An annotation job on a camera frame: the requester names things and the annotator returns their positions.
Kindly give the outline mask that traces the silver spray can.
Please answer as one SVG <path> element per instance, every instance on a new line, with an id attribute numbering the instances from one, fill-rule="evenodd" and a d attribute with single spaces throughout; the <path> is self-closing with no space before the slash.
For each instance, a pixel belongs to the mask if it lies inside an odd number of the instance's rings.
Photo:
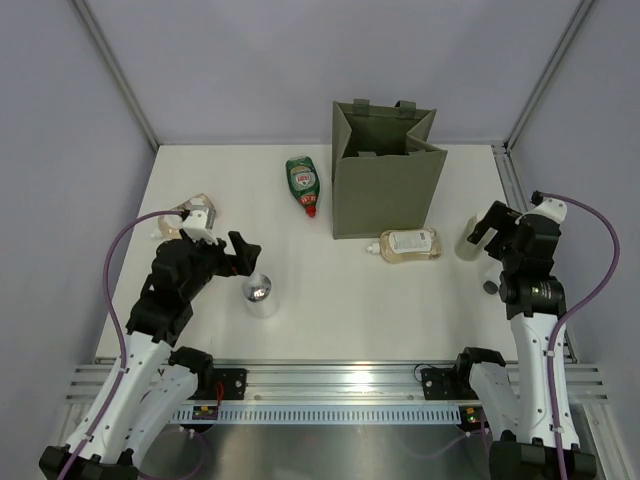
<path id="1" fill-rule="evenodd" d="M 243 298 L 256 317 L 267 318 L 277 310 L 276 296 L 270 278 L 254 271 L 242 285 Z"/>

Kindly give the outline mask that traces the clear soap bottle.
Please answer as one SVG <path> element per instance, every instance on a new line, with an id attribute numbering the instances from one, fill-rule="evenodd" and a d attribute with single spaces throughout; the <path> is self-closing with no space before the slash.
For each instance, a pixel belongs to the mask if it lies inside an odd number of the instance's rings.
<path id="1" fill-rule="evenodd" d="M 192 196 L 188 200 L 173 207 L 173 210 L 207 210 L 211 217 L 209 226 L 212 226 L 212 222 L 215 220 L 217 215 L 214 203 L 204 193 Z M 183 221 L 176 215 L 160 216 L 157 218 L 157 226 L 152 231 L 151 238 L 154 240 L 179 239 L 179 230 L 182 227 L 182 223 Z"/>
<path id="2" fill-rule="evenodd" d="M 390 264 L 417 260 L 433 260 L 442 255 L 438 233 L 433 228 L 388 230 L 366 247 L 366 252 L 378 255 Z"/>

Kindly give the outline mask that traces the green dish soap bottle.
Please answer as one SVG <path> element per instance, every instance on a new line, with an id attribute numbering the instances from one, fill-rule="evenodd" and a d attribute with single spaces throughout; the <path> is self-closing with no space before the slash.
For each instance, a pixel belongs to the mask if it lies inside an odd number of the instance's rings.
<path id="1" fill-rule="evenodd" d="M 285 171 L 290 193 L 305 213 L 314 218 L 320 194 L 320 180 L 312 159 L 294 157 L 286 161 Z"/>

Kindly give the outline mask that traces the green canvas bag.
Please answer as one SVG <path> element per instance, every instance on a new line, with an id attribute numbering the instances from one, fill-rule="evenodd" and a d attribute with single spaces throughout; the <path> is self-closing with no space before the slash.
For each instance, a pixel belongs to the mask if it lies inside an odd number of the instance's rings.
<path id="1" fill-rule="evenodd" d="M 437 111 L 411 101 L 332 105 L 332 235 L 374 238 L 424 225 L 448 151 L 429 143 Z"/>

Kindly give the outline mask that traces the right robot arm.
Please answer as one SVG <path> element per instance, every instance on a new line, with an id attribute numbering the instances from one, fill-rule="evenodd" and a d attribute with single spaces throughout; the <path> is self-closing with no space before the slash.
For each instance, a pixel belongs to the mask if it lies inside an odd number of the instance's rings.
<path id="1" fill-rule="evenodd" d="M 492 350 L 467 348 L 456 361 L 454 388 L 477 396 L 490 433 L 493 479 L 593 479 L 594 455 L 583 452 L 571 416 L 563 357 L 565 290 L 552 274 L 566 205 L 541 199 L 520 213 L 496 201 L 477 221 L 467 242 L 487 233 L 487 254 L 501 265 L 498 293 L 515 341 L 519 387 Z"/>

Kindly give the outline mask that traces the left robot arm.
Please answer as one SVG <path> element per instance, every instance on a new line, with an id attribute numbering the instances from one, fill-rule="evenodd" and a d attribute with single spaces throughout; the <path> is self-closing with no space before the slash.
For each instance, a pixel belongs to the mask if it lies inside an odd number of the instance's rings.
<path id="1" fill-rule="evenodd" d="M 76 430 L 47 447 L 48 479 L 135 479 L 150 446 L 180 405 L 215 390 L 213 358 L 176 342 L 192 302 L 214 277 L 251 276 L 261 253 L 232 231 L 228 242 L 181 232 L 161 243 L 126 324 L 116 326 L 120 354 Z"/>

